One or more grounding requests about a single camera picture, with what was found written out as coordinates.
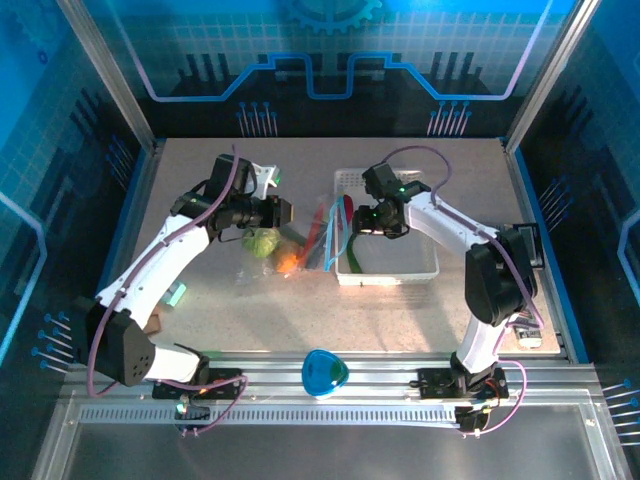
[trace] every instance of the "blue lid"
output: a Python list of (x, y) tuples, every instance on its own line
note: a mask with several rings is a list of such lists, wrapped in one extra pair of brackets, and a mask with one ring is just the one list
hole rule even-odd
[(309, 395), (329, 395), (349, 379), (347, 365), (326, 350), (312, 350), (302, 365), (302, 385)]

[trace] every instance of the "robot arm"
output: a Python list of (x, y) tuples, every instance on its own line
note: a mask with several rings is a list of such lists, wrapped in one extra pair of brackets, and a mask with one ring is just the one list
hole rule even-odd
[[(176, 200), (158, 235), (127, 271), (100, 291), (94, 301), (84, 298), (76, 301), (72, 316), (76, 361), (87, 364), (97, 325), (115, 296), (123, 292), (125, 295), (117, 303), (98, 348), (96, 370), (126, 386), (156, 379), (207, 383), (206, 357), (181, 345), (154, 344), (142, 330), (153, 308), (182, 270), (224, 229), (232, 225), (271, 228), (291, 221), (291, 205), (275, 195), (267, 195), (269, 187), (278, 185), (279, 169), (240, 159), (231, 191), (219, 208), (202, 223), (167, 242), (170, 235), (200, 216), (220, 195), (232, 163), (232, 156), (220, 155), (211, 177)], [(158, 244), (165, 247), (142, 266), (124, 292), (125, 279)]]
[[(500, 233), (438, 197), (434, 205), (428, 186), (419, 182), (402, 184), (386, 163), (374, 165), (363, 177), (367, 193), (379, 203), (375, 208), (359, 207), (352, 220), (354, 232), (393, 239), (414, 229), (465, 259), (465, 300), (471, 318), (464, 340), (451, 358), (451, 380), (457, 385), (454, 395), (468, 396), (495, 374), (496, 350), (505, 322), (525, 307), (515, 279), (485, 236), (505, 248), (529, 294), (534, 296), (537, 286), (524, 240), (516, 230)], [(444, 213), (444, 209), (466, 225)]]

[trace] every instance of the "green vegetable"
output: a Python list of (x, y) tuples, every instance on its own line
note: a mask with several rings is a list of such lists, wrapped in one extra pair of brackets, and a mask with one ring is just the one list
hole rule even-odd
[(242, 246), (257, 258), (267, 258), (279, 241), (280, 233), (275, 228), (258, 228), (244, 234)]

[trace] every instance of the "gray tabletop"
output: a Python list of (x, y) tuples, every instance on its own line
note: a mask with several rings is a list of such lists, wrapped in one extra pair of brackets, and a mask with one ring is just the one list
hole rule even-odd
[[(318, 199), (333, 192), (336, 170), (368, 167), (411, 144), (436, 147), (450, 158), (454, 175), (440, 191), (450, 205), (483, 223), (521, 220), (498, 140), (169, 139), (136, 255), (155, 237), (175, 199), (208, 178), (216, 156), (229, 153), (232, 143), (242, 157), (282, 169), (277, 193), (295, 205), (293, 227), (304, 235)], [(394, 166), (418, 168), (431, 184), (445, 172), (440, 159), (421, 151), (398, 155)], [(332, 273), (253, 278), (261, 263), (240, 242), (216, 242), (180, 275), (187, 291), (175, 309), (165, 308), (163, 331), (154, 341), (204, 351), (450, 352), (462, 340), (469, 318), (464, 264), (444, 248), (438, 247), (437, 254), (440, 274), (427, 285), (340, 287)], [(548, 319), (542, 294), (537, 304)], [(502, 350), (519, 350), (513, 335)], [(559, 351), (553, 328), (543, 332), (543, 346), (535, 351)]]

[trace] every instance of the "white plastic basket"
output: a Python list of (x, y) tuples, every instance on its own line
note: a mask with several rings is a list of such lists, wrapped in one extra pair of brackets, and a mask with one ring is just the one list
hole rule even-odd
[[(363, 168), (345, 168), (334, 175), (334, 193), (353, 199), (353, 208), (375, 206), (376, 201), (364, 190)], [(393, 170), (403, 183), (424, 181), (420, 170)], [(342, 245), (338, 222), (334, 223), (336, 251)], [(440, 272), (435, 242), (423, 233), (411, 231), (395, 240), (377, 235), (361, 235), (353, 245), (353, 253), (366, 273), (351, 273), (346, 255), (336, 260), (336, 276), (340, 285), (400, 285), (427, 283)]]

